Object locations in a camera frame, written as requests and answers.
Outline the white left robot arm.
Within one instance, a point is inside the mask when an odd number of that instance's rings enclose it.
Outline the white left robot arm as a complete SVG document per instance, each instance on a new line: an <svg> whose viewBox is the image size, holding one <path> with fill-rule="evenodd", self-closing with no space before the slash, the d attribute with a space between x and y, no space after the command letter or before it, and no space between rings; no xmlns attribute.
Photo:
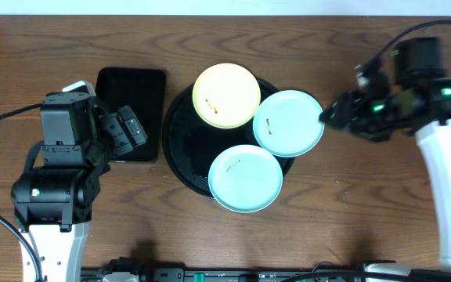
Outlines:
<svg viewBox="0 0 451 282"><path fill-rule="evenodd" d="M94 95L63 92L44 99L41 126L11 191L15 220L39 281L79 281L99 178L134 149L140 124L130 106L111 111Z"/></svg>

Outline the mint plate front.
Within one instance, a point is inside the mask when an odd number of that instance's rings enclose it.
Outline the mint plate front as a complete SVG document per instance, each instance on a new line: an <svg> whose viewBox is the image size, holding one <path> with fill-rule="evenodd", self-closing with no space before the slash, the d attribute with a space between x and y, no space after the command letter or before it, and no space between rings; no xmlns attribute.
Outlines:
<svg viewBox="0 0 451 282"><path fill-rule="evenodd" d="M237 213L267 208L280 194L283 173L277 159L254 145L238 145L220 153L212 162L208 185L213 198Z"/></svg>

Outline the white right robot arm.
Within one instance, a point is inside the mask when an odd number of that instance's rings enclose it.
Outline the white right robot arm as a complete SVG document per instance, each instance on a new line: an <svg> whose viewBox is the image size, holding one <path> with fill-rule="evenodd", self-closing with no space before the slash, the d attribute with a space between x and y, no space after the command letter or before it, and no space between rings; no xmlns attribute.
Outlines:
<svg viewBox="0 0 451 282"><path fill-rule="evenodd" d="M393 55L391 93L381 62L362 67L358 88L346 91L319 119L327 126L379 143L396 130L414 136L428 170L439 231L439 262L451 273L451 78L436 37L400 42Z"/></svg>

